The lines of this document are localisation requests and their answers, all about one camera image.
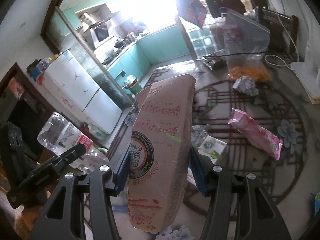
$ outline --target chair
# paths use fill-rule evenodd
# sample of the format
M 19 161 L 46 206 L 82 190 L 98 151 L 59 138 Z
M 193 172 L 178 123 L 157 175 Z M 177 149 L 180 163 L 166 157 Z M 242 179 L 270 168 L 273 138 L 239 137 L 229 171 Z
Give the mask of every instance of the chair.
M 289 48 L 286 49 L 287 43 L 285 42 L 283 36 L 283 27 L 279 21 L 281 19 L 284 27 L 290 34 L 293 42 L 290 40 Z M 299 20 L 295 15 L 291 17 L 286 16 L 284 14 L 276 13 L 274 11 L 270 11 L 263 7 L 260 11 L 260 22 L 265 25 L 270 30 L 270 45 L 269 50 L 274 50 L 276 52 L 285 52 L 285 53 L 296 53 L 295 46 L 297 44 L 297 36 L 298 36 L 298 27 Z

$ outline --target refrigerator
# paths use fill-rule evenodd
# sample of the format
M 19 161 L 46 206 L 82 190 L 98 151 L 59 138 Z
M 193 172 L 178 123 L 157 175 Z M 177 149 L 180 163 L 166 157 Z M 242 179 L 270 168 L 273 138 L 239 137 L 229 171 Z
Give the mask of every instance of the refrigerator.
M 79 121 L 112 133 L 122 110 L 70 51 L 65 51 L 44 71 L 42 85 Z

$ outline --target crumpled paper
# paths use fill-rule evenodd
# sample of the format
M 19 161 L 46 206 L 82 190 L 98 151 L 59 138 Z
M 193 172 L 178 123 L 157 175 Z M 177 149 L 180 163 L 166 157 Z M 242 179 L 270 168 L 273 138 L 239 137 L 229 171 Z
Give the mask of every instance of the crumpled paper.
M 256 88 L 254 80 L 246 76 L 238 78 L 232 88 L 249 96 L 256 96 L 259 94 L 259 90 Z
M 228 124 L 231 124 L 242 133 L 253 146 L 266 151 L 276 160 L 280 159 L 282 140 L 261 127 L 246 112 L 232 109 Z

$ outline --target refrigerator door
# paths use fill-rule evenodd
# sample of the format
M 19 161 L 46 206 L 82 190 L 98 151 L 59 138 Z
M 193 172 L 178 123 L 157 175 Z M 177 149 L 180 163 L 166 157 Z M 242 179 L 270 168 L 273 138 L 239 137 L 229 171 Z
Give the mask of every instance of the refrigerator door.
M 99 89 L 85 108 L 84 113 L 93 121 L 92 124 L 110 134 L 122 111 L 102 89 Z
M 47 78 L 51 79 L 68 98 L 72 98 L 73 103 L 82 111 L 100 88 L 68 50 L 45 70 L 44 86 Z

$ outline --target qr code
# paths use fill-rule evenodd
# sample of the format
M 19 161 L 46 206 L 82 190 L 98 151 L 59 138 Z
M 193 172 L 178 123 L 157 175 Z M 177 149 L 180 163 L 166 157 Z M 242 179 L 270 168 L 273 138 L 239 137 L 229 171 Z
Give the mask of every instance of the qr code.
M 142 152 L 142 147 L 131 144 L 130 146 L 130 167 L 132 169 L 138 167 Z

